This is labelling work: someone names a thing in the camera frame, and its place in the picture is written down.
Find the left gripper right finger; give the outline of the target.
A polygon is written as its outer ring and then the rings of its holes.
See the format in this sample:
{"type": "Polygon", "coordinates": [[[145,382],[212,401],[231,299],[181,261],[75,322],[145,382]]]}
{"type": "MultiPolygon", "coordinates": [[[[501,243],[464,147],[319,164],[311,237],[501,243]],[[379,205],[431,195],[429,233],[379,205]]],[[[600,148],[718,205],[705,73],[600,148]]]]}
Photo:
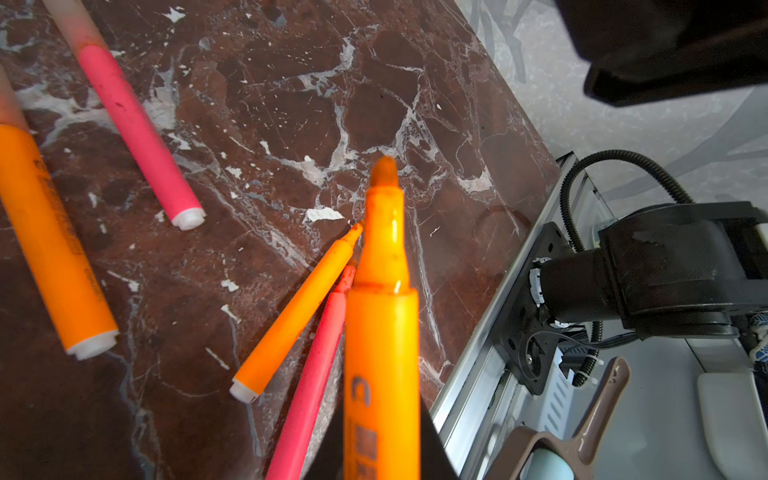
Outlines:
{"type": "Polygon", "coordinates": [[[422,480],[458,480],[423,399],[420,400],[420,468],[422,480]]]}

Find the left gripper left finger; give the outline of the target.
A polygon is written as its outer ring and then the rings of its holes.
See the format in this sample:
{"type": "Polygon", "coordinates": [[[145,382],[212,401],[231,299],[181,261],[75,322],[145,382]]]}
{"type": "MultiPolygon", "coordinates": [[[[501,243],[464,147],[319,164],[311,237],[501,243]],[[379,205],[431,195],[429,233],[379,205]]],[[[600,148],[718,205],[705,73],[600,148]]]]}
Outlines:
{"type": "Polygon", "coordinates": [[[343,478],[343,418],[334,413],[317,454],[304,480],[338,480],[343,478]]]}

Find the orange marker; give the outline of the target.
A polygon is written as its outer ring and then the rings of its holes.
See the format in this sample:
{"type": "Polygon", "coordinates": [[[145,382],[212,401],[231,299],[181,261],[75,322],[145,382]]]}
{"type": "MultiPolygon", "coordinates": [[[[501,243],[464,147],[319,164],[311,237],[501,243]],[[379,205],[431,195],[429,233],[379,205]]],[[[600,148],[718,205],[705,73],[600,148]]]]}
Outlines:
{"type": "Polygon", "coordinates": [[[249,404],[260,396],[353,256],[355,224],[321,258],[232,379],[230,394],[249,404]]]}
{"type": "Polygon", "coordinates": [[[5,72],[1,202],[66,353],[83,361],[114,347],[117,323],[5,72]]]}
{"type": "Polygon", "coordinates": [[[405,196],[390,157],[366,193],[360,262],[347,295],[343,476],[417,479],[419,295],[405,249],[405,196]]]}

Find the red pink marker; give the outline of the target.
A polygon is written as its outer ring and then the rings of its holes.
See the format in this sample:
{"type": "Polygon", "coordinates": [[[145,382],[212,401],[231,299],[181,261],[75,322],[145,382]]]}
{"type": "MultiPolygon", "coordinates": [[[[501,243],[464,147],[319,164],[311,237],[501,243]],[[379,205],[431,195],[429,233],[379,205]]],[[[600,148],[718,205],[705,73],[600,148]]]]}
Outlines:
{"type": "Polygon", "coordinates": [[[171,224],[199,227],[205,211],[80,1],[43,2],[171,224]]]}

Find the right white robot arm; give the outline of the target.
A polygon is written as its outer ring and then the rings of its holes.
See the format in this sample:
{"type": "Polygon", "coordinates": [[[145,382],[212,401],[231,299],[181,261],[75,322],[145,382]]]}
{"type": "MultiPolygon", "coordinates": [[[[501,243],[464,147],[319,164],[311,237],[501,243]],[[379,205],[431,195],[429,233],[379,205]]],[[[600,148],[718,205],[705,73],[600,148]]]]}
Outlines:
{"type": "MultiPolygon", "coordinates": [[[[763,83],[763,1],[561,1],[585,93],[630,106],[763,83]]],[[[559,205],[572,252],[529,268],[537,307],[562,323],[620,321],[628,337],[735,338],[734,319],[767,308],[767,214],[747,201],[697,203],[650,158],[591,154],[567,172],[559,205]],[[586,249],[572,217],[579,174],[605,161],[644,170],[667,204],[631,213],[586,249]]]]}

